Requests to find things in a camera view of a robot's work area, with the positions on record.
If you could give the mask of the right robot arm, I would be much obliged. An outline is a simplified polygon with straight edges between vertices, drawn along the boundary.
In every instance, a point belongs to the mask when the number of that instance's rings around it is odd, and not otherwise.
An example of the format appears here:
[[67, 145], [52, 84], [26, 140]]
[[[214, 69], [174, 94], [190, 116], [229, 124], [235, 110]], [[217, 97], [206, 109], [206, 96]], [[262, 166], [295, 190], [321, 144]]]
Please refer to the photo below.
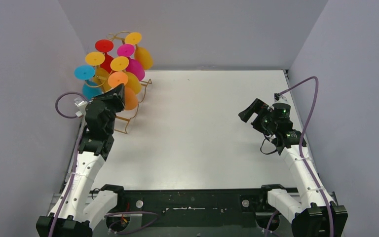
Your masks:
[[238, 114], [243, 122], [256, 115], [252, 127], [276, 147], [300, 195], [300, 201], [296, 201], [285, 189], [270, 188], [259, 196], [259, 207], [266, 212], [278, 211], [290, 222], [295, 237], [340, 237], [348, 218], [347, 210], [338, 205], [324, 187], [302, 133], [293, 128], [290, 111], [287, 103], [268, 105], [255, 99]]

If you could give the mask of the orange wine glass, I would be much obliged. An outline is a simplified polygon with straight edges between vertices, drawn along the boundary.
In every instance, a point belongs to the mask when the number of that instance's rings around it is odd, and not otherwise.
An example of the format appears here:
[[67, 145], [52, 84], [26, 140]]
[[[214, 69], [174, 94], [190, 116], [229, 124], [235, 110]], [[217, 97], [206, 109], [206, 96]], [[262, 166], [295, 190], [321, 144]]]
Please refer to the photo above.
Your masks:
[[123, 83], [125, 85], [125, 110], [133, 110], [139, 104], [137, 94], [142, 86], [137, 77], [130, 72], [114, 72], [108, 77], [108, 84], [111, 88]]

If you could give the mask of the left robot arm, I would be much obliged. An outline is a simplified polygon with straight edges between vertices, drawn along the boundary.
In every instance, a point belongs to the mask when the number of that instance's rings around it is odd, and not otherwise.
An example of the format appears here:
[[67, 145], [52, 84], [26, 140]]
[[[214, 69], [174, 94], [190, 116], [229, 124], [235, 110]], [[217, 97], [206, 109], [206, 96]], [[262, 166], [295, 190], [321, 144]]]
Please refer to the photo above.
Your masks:
[[120, 213], [126, 208], [127, 199], [120, 195], [122, 186], [105, 185], [87, 203], [94, 180], [114, 144], [116, 114], [124, 108], [122, 83], [86, 104], [67, 184], [49, 213], [39, 216], [36, 222], [40, 237], [91, 237], [110, 210]]

